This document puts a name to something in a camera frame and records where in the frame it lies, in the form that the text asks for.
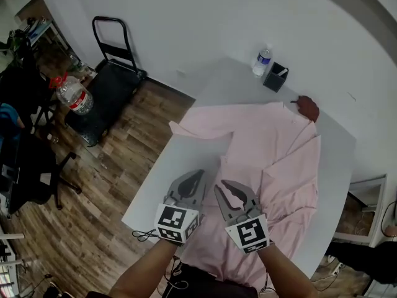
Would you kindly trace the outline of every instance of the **wooden floor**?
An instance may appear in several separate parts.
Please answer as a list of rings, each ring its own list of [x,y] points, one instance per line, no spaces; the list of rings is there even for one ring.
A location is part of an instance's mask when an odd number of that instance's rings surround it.
[[[59,187],[63,210],[53,199],[45,205],[26,204],[19,217],[2,220],[4,229],[25,234],[12,242],[29,267],[19,269],[20,288],[35,285],[44,274],[75,297],[88,291],[108,292],[115,280],[147,249],[121,222],[138,188],[171,137],[170,120],[180,121],[193,100],[151,82],[129,104],[103,141],[87,148],[72,129],[60,123],[52,149],[58,161],[77,154],[62,176],[78,183],[83,193]],[[44,282],[35,297],[47,288]]]

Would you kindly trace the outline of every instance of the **water bottle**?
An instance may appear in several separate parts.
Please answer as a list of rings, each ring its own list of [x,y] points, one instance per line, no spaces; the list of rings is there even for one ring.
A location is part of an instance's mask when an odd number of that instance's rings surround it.
[[[267,44],[266,47],[259,52],[254,65],[252,66],[252,72],[257,77],[261,77],[267,68],[267,65],[270,63],[270,59],[272,58],[272,46],[271,44]]]
[[[58,99],[77,115],[85,115],[92,109],[92,95],[77,78],[67,76],[64,80],[56,80],[55,83]]]

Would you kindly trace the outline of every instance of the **black chair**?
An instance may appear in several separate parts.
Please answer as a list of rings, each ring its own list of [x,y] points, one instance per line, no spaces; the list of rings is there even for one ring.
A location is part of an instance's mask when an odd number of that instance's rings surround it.
[[[97,21],[116,22],[123,28],[126,48],[114,47],[99,40],[96,30]],[[65,124],[73,128],[90,146],[96,145],[103,135],[119,117],[124,105],[132,98],[146,78],[146,71],[136,67],[135,60],[128,41],[125,23],[111,17],[95,17],[92,28],[105,60],[96,71],[97,76],[87,89],[94,99],[94,106],[86,115],[77,115],[70,111],[65,117]],[[121,61],[109,59],[107,54],[131,61],[132,66]]]
[[[62,205],[58,198],[58,184],[64,184],[76,192],[81,193],[81,188],[63,178],[60,174],[70,158],[75,159],[76,154],[70,152],[60,163],[56,163],[54,152],[46,143],[34,135],[23,131],[20,136],[16,157],[9,151],[12,142],[5,140],[0,151],[0,164],[2,164],[2,178],[0,191],[7,197],[8,214],[18,211],[26,202],[44,204],[54,196],[58,210]],[[51,174],[49,184],[40,181],[43,173]]]

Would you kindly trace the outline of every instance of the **desk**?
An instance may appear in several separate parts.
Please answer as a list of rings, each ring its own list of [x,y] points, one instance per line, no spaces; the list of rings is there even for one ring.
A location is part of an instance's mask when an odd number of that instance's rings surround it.
[[[48,30],[51,29],[52,32],[54,33],[54,35],[56,36],[56,38],[60,41],[60,43],[62,44],[63,48],[65,50],[68,49],[68,46],[66,45],[65,41],[63,40],[63,38],[61,37],[60,33],[58,32],[58,30],[56,29],[56,27],[54,26],[54,23],[52,23],[52,21],[48,20],[46,21],[44,24],[39,23],[38,26],[36,27],[36,29],[31,33],[34,34],[33,37],[29,37],[30,40],[30,44],[33,46],[40,37],[42,37],[42,35]]]
[[[194,106],[253,104],[282,101],[293,112],[297,94],[283,86],[278,93],[267,89],[254,77],[248,65],[224,59],[212,70],[207,86]],[[318,267],[341,216],[354,167],[355,138],[324,112],[316,123],[321,135],[318,169],[318,211],[293,262],[310,278]],[[133,230],[153,229],[159,203],[173,180],[202,168],[214,179],[219,157],[226,153],[228,138],[199,140],[173,135],[146,177],[122,221]]]

